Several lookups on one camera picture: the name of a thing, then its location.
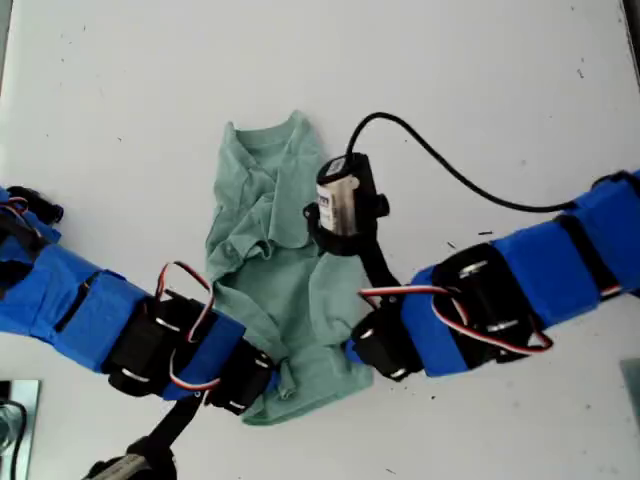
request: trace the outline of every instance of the label sticker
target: label sticker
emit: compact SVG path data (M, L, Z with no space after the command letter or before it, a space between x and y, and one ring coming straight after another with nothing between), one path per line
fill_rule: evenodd
M320 225L327 230L334 231L336 228L336 217L333 211L335 202L333 194L328 188L317 185L318 209L320 210Z

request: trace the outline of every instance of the black cable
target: black cable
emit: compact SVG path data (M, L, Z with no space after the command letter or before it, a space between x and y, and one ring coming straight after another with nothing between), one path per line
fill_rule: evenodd
M445 170L447 170L447 172L453 175L458 181L460 181L467 188L477 193L481 197L486 198L490 202L493 202L495 204L498 204L506 208L510 208L512 210L519 210L521 212L530 212L530 213L551 213L551 212L557 212L560 210L570 210L576 207L576 204L574 202L564 202L564 203L559 203L557 205L535 207L531 205L523 205L521 203L514 203L508 200L503 200L502 198L499 198L499 197L496 197L495 195L490 194L486 190L483 190L482 188L478 187L475 183L467 179L464 175L462 175L455 168L453 168L451 164L447 162L445 158L442 155L440 155L431 145L429 145L429 143L424 138L422 138L420 134L416 132L411 125L409 125L400 117L397 117L390 113L376 112L376 113L367 115L364 119L362 119L362 121L358 124L356 129L353 131L353 134L351 135L351 139L349 140L349 144L347 145L347 151L345 152L346 157L349 157L353 154L353 148L355 147L356 141L358 140L358 137L362 133L362 130L364 130L364 127L366 127L369 122L371 122L372 120L375 120L376 118L383 118L385 120L389 120L391 122L394 122L400 125L402 128L404 128L407 131L407 133L409 133L409 135L413 137L413 139L416 142L420 144L422 148L424 148L427 152L429 152L429 154L431 154L431 156L435 158L437 162L440 165L442 165L445 168Z
M20 411L20 430L18 431L18 436L16 437L13 445L13 453L11 454L11 474L9 477L11 480L16 480L18 453L20 452L20 445L22 445L24 432L27 429L27 409L24 408L24 405L21 403L14 402L13 400L6 398L0 398L0 405L10 405L12 407L16 407Z

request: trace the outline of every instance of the red white black wire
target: red white black wire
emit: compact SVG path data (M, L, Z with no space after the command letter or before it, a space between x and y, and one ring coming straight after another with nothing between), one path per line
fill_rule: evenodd
M182 268L185 272L187 272L189 275L191 275L191 277L196 279L197 282L205 288L205 290L207 290L209 292L209 300L207 301L207 303L202 308L202 312L200 313L200 315L196 319L196 321L193 324L193 326L191 327L191 329L187 332L187 335L185 337L185 339L186 339L186 341L188 343L198 343L198 340L194 340L195 333L198 330L198 327L202 324L204 319L207 317L207 314L213 308L213 303L215 302L215 295L213 293L213 285L209 284L209 282L207 282L198 272L196 272L193 268L191 268L186 263L180 262L180 261L169 262L169 263L165 264L165 266L162 268L162 270L160 272L160 275L158 276L158 285L156 287L156 301L158 301L158 302L160 301L160 299L162 298L162 295L164 295L164 293L166 291L165 277L166 277L167 271L169 270L169 267L171 267L172 265L176 265L176 266ZM206 383L199 383L199 384L185 382L184 380L180 379L174 373L173 363L174 363L175 355L176 355L176 351L174 350L171 353L171 357L169 357L169 378L171 379L171 382L174 383L175 385L177 385L178 387L183 388L185 390L192 391L192 392L200 392L200 391L211 390L218 383L220 383L220 379L219 378L214 378L213 380L210 380L210 381L208 381Z
M364 298L369 297L382 297L388 295L406 295L406 294L431 294L431 295L446 295L451 299L453 306L455 307L458 315L460 316L461 322L456 322L446 315L444 315L434 303L434 297L431 298L431 309L435 314L436 318L444 323L449 328L461 333L462 335L466 335L468 337L474 338L483 343L487 343L490 345L494 345L496 347L502 348L504 350L508 350L510 352L519 353L523 355L533 355L536 353L542 353L548 350L553 346L553 341L547 337L544 333L539 330L534 329L533 334L540 341L540 345L532 345L532 346L520 346L514 345L505 340L501 340L490 335L486 335L484 333L478 332L477 330L469 327L470 319L469 314L464 308L464 306L453 296L453 292L449 289L436 287L434 285L409 285L403 287L384 287L384 288L365 288L360 290L359 294Z
M11 197L5 202L0 202L0 209L11 213L16 219L18 219L24 226L31 230L38 238L42 237L40 231L31 225L31 223L25 218L24 214L29 211L29 202L22 197Z

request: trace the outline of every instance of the white table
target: white table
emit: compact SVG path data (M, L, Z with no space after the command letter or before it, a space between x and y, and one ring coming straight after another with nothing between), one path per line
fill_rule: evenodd
M145 288L167 259L203 269L227 120L270 126L299 108L337 154L365 114L388 110L480 185L535 204L640 167L640 95L615 1L16 3L2 182L62 203L64 244ZM400 278L450 255L447 242L546 218L474 196L407 139L376 123L359 143L392 203L381 240ZM619 299L554 329L540 357L378 378L278 427L201 411L175 446L181 478L637 479L618 362L640 355L638 305ZM33 479L80 478L169 407L8 335L0 377L44 382Z

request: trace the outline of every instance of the wrinkled cloth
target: wrinkled cloth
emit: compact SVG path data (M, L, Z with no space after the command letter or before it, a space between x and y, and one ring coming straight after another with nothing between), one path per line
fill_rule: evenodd
M362 263L320 255L302 215L325 161L300 112L264 130L225 128L207 271L216 309L247 327L245 338L280 374L277 388L243 415L248 424L283 422L372 383L370 368L340 348L365 314L356 295Z

